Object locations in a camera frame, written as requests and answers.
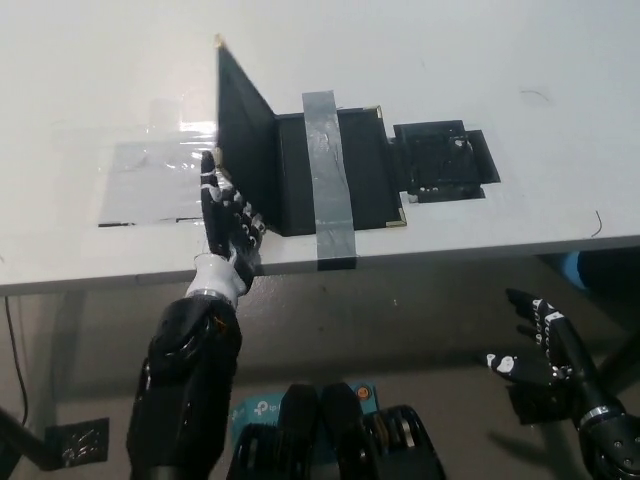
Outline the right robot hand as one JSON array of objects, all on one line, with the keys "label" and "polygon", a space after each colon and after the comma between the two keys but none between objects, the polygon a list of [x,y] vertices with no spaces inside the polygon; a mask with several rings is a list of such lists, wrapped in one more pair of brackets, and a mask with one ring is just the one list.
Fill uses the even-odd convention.
[{"label": "right robot hand", "polygon": [[538,359],[515,353],[487,352],[481,363],[494,374],[534,393],[547,406],[556,394],[563,413],[575,426],[601,415],[622,415],[622,403],[604,386],[597,367],[573,323],[544,298],[508,288],[505,294],[515,313],[527,321],[516,330],[541,351]]}]

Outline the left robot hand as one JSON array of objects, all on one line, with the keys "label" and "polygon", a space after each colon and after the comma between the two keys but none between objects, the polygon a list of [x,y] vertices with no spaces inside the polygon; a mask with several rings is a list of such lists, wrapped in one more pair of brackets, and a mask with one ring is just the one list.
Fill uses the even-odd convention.
[{"label": "left robot hand", "polygon": [[186,295],[236,307],[252,286],[266,225],[211,151],[201,158],[200,196],[208,251],[195,258],[196,274]]}]

